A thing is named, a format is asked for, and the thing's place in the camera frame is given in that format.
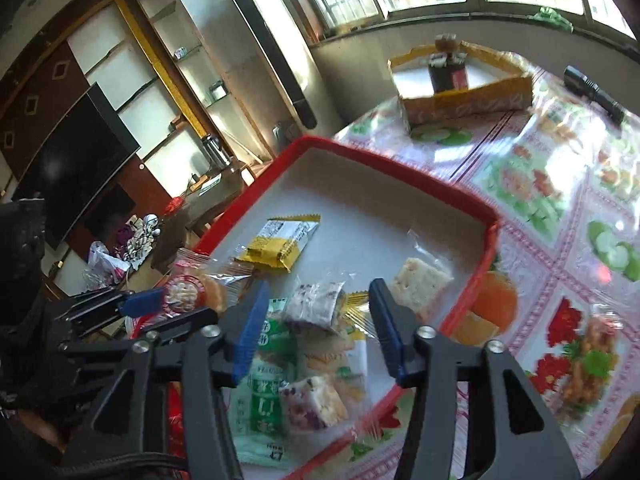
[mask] television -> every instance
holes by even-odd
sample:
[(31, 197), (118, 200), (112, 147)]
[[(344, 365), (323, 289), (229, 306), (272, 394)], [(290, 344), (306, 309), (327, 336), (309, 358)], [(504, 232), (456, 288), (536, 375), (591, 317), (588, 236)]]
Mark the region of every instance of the television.
[(36, 152), (13, 200), (45, 200), (45, 240), (55, 249), (139, 148), (95, 83)]

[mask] screw head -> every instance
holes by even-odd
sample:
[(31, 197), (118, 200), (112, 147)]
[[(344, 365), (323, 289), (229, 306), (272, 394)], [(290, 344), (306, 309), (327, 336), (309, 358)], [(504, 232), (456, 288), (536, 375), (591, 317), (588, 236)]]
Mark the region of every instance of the screw head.
[(502, 341), (498, 341), (497, 339), (491, 339), (491, 341), (486, 344), (486, 347), (489, 352), (493, 352), (494, 354), (501, 354), (506, 348), (504, 346), (504, 343)]
[(437, 334), (436, 329), (427, 325), (419, 327), (415, 333), (417, 333), (418, 337), (421, 339), (433, 339)]
[(146, 352), (149, 352), (149, 350), (151, 349), (151, 345), (146, 341), (136, 341), (135, 343), (133, 343), (132, 348), (136, 354), (144, 354)]
[(222, 330), (220, 330), (218, 325), (206, 325), (200, 329), (200, 333), (204, 337), (218, 337), (222, 333)]

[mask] tablecloth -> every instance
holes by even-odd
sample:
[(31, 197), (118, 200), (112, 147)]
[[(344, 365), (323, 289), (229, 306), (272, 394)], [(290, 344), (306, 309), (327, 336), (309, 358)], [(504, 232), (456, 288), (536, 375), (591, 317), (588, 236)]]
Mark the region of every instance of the tablecloth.
[[(335, 136), (471, 190), (502, 216), (495, 271), (506, 286), (496, 301), (516, 301), (516, 316), (498, 338), (531, 376), (549, 408), (562, 403), (566, 345), (591, 305), (620, 314), (618, 355), (604, 395), (579, 424), (564, 428), (582, 475), (617, 441), (640, 402), (640, 121), (612, 124), (595, 104), (537, 70), (531, 110), (444, 121), (412, 139), (393, 98)], [(598, 257), (594, 236), (628, 250), (622, 262)], [(413, 394), (382, 421), (383, 438), (344, 449), (312, 478), (374, 480), (394, 476)], [(458, 391), (452, 478), (463, 473), (466, 394)]]

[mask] red tray rim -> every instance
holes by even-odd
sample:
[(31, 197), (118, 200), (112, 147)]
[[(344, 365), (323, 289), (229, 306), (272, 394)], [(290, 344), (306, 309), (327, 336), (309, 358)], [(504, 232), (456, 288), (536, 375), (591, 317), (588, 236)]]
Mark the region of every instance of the red tray rim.
[[(488, 204), (480, 200), (476, 195), (458, 186), (447, 184), (437, 178), (423, 173), (414, 168), (404, 166), (399, 162), (386, 158), (376, 153), (368, 152), (360, 148), (338, 144), (329, 139), (315, 136), (304, 136), (292, 143), (284, 150), (271, 165), (251, 184), (240, 196), (238, 196), (226, 209), (211, 228), (204, 234), (194, 250), (201, 254), (209, 255), (220, 242), (229, 234), (231, 229), (238, 223), (251, 209), (253, 204), (271, 187), (271, 185), (283, 175), (291, 165), (310, 149), (325, 150), (343, 156), (355, 162), (369, 166), (374, 170), (409, 184), (434, 198), (446, 203), (469, 216), (483, 222), (486, 225), (484, 232), (484, 253), (476, 265), (474, 272), (469, 278), (465, 288), (460, 293), (458, 301), (451, 308), (446, 318), (440, 325), (440, 331), (444, 335), (451, 335), (455, 328), (462, 321), (465, 314), (471, 309), (476, 300), (482, 278), (489, 270), (496, 251), (498, 228), (500, 217), (498, 213)], [(396, 404), (404, 390), (399, 386), (394, 386), (367, 414), (361, 421), (376, 420), (386, 415)], [(353, 441), (351, 432), (345, 433), (342, 437), (334, 440), (328, 447), (324, 448), (305, 465), (300, 466), (295, 471), (285, 477), (285, 480), (302, 479), (305, 474), (327, 462)]]

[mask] window frame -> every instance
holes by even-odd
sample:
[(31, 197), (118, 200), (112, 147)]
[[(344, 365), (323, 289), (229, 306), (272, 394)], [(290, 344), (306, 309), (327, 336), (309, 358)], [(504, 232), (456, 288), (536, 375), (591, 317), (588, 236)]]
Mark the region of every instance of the window frame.
[[(591, 6), (589, 1), (581, 1), (584, 11), (583, 14), (575, 14), (574, 12), (561, 9), (556, 10), (561, 16), (568, 19), (574, 25), (574, 30), (576, 32), (579, 32), (584, 36), (603, 41), (604, 43), (608, 43), (610, 46), (614, 46), (619, 50), (631, 52), (634, 54), (636, 59), (640, 59), (638, 40), (634, 40), (634, 38), (626, 35), (624, 32), (620, 32), (613, 27), (609, 27), (609, 25), (606, 25), (605, 23), (594, 20), (591, 15)], [(381, 4), (380, 0), (373, 0), (373, 2), (378, 10), (377, 14), (354, 22), (343, 23), (332, 27), (324, 18), (324, 13), (319, 8), (316, 0), (309, 0), (310, 6), (316, 13), (315, 18), (324, 25), (324, 34), (317, 40), (310, 38), (310, 43), (319, 43), (319, 41), (340, 37), (363, 28), (393, 22), (402, 22), (403, 20), (436, 18), (438, 16), (442, 16), (443, 18), (468, 17), (473, 19), (474, 15), (483, 15), (483, 17), (493, 15), (497, 20), (513, 18), (525, 21), (527, 16), (536, 14), (540, 10), (540, 6), (533, 4), (518, 2), (491, 2), (489, 0), (466, 0), (464, 2), (435, 4), (430, 6), (387, 11), (383, 4)], [(629, 27), (636, 38), (640, 38), (640, 30), (633, 30), (631, 25), (629, 25)]]

